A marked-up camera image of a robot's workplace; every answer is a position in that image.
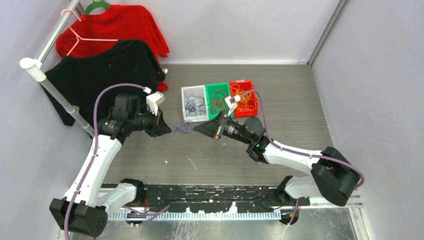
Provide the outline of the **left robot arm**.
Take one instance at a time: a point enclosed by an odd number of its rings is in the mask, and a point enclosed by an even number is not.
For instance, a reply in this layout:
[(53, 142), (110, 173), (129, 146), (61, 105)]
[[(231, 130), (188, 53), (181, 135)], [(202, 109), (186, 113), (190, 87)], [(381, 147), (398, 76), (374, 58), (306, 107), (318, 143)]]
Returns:
[(61, 198), (54, 198), (49, 210), (61, 230), (97, 238), (107, 218), (125, 205), (141, 206), (147, 198), (141, 180), (125, 178), (112, 191), (99, 196), (106, 173), (133, 132), (150, 137), (171, 133), (159, 106), (166, 100), (160, 92), (146, 97), (146, 105), (136, 95), (116, 96), (107, 117), (97, 120), (90, 152), (74, 183)]

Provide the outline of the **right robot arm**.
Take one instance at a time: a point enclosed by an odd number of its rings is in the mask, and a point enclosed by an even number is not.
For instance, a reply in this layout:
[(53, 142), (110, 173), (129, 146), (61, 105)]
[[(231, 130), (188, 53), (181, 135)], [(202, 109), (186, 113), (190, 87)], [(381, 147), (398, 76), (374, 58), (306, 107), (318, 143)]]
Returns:
[(353, 191), (363, 183), (360, 171), (336, 148), (306, 150), (279, 143), (268, 137), (256, 116), (240, 124), (221, 112), (193, 130), (214, 140), (225, 136), (246, 144), (246, 152), (255, 162), (305, 173), (304, 177), (287, 176), (279, 185), (277, 198), (286, 206), (300, 198), (323, 197), (333, 205), (344, 207)]

